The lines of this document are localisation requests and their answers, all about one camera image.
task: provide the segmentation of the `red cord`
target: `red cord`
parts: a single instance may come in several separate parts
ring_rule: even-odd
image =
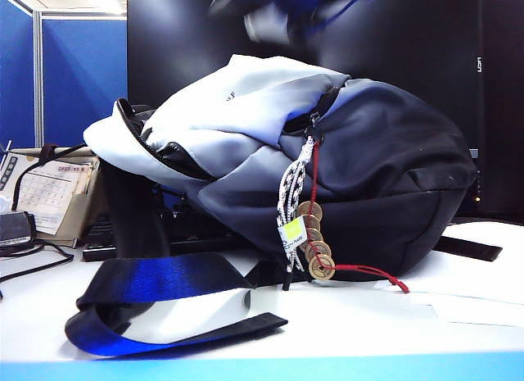
[[[308,215],[311,215],[313,212],[313,203],[317,199],[317,178],[318,178],[318,147],[320,146],[320,143],[316,142],[313,147],[313,185],[311,187],[311,198],[309,199],[309,210]],[[313,240],[311,238],[311,235],[308,232],[308,243],[313,247],[315,250],[315,256],[317,258],[317,262],[323,267],[328,270],[354,270],[357,272],[367,273],[367,274],[375,274],[376,276],[382,276],[386,277],[389,282],[393,285],[398,285],[400,289],[402,289],[402,292],[409,293],[409,288],[406,284],[404,284],[402,281],[397,279],[395,276],[392,276],[391,274],[385,272],[384,270],[380,270],[378,268],[374,268],[372,266],[366,266],[366,265],[335,265],[330,266],[322,263],[322,260],[318,256],[320,252],[317,250],[315,245],[313,244]]]

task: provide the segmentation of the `blue strap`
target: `blue strap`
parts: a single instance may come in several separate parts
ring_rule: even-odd
[[[81,350],[117,356],[245,337],[287,323],[276,315],[264,313],[209,333],[163,344],[139,342],[120,334],[129,326],[129,318],[143,311],[148,303],[235,288],[252,286],[218,253],[108,260],[77,301],[80,312],[67,321],[65,334]]]

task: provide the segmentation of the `yellow tag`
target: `yellow tag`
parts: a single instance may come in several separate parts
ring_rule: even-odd
[[[286,253],[292,251],[308,240],[308,234],[305,229],[304,218],[302,215],[282,227],[278,227],[278,233],[280,234]]]
[[[300,220],[301,219],[294,219],[293,221],[287,223],[284,225],[284,232],[286,233],[288,238],[294,238],[302,232],[300,229]]]

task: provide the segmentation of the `computer monitor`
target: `computer monitor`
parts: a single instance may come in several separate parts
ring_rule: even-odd
[[[294,47],[251,41],[241,16],[209,17],[212,1],[128,1],[132,104],[158,107],[235,53],[292,57],[381,80],[432,104],[463,131],[480,174],[460,213],[524,216],[517,143],[524,0],[361,0]]]

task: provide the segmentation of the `cubicle partition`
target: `cubicle partition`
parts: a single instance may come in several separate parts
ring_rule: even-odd
[[[0,0],[0,143],[82,142],[127,97],[126,19]]]
[[[33,18],[30,9],[0,0],[0,144],[35,145]]]

